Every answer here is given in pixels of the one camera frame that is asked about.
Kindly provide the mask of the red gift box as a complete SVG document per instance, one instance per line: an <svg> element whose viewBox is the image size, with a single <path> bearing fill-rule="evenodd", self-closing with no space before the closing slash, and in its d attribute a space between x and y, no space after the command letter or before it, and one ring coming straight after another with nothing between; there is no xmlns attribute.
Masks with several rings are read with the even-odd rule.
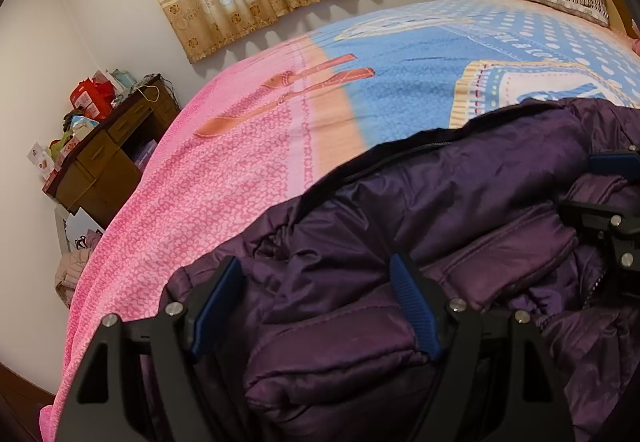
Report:
<svg viewBox="0 0 640 442"><path fill-rule="evenodd" d="M115 88L107 80L97 83L91 78L80 82L70 94L70 104L74 110L82 112L93 121L104 121L113 111L111 102L115 98Z"/></svg>

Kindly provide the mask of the white card box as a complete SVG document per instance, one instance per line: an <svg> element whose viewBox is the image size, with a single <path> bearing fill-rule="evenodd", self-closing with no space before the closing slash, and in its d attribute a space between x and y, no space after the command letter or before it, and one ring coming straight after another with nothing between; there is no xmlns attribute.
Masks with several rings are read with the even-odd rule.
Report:
<svg viewBox="0 0 640 442"><path fill-rule="evenodd" d="M47 180L51 176L51 173L55 172L55 162L48 151L44 147L41 147L38 142L30 148L27 158L29 162L37 168L43 180Z"/></svg>

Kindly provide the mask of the brown wooden desk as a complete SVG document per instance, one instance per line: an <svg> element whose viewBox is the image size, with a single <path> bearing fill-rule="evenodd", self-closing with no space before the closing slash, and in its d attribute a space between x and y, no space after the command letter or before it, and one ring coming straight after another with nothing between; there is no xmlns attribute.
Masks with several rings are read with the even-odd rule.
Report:
<svg viewBox="0 0 640 442"><path fill-rule="evenodd" d="M160 143L179 112L170 81L152 75L70 151L43 193L107 227L140 183L134 153L151 140Z"/></svg>

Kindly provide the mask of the books in desk shelf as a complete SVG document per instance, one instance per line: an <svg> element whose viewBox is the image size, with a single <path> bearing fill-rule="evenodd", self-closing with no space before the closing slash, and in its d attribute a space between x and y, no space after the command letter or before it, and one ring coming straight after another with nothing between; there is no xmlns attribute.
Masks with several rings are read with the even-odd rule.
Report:
<svg viewBox="0 0 640 442"><path fill-rule="evenodd" d="M157 147L157 142L155 140L151 140L146 143L143 147L140 147L136 153L134 153L134 157L132 160L134 161L134 165L137 166L137 169L143 173L145 171L146 165L149 164L149 160L153 155L155 149Z"/></svg>

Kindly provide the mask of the pink and blue bedsheet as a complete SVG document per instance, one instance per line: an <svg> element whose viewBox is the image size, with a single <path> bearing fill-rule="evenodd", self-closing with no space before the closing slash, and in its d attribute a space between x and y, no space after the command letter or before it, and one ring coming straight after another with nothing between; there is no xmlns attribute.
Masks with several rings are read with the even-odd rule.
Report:
<svg viewBox="0 0 640 442"><path fill-rule="evenodd" d="M436 0L329 24L224 70L178 114L74 292L53 440L104 315L155 313L170 274L377 144L528 97L638 106L629 38L525 0Z"/></svg>

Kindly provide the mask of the pile of clothes on floor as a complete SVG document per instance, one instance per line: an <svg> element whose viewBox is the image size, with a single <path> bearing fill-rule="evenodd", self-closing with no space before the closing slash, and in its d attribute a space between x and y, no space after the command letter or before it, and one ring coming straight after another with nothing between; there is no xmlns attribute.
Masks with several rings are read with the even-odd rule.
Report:
<svg viewBox="0 0 640 442"><path fill-rule="evenodd" d="M62 254L54 276L54 289L67 309L72 304L82 271L102 236L100 231L88 230L74 242L74 247L68 253Z"/></svg>

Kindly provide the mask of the purple padded winter jacket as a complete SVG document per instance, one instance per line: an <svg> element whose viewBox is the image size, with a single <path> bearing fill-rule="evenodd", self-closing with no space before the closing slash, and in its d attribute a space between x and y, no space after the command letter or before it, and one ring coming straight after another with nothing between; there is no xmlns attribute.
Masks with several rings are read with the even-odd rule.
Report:
<svg viewBox="0 0 640 442"><path fill-rule="evenodd" d="M525 102L375 147L170 278L177 441L634 441L639 113Z"/></svg>

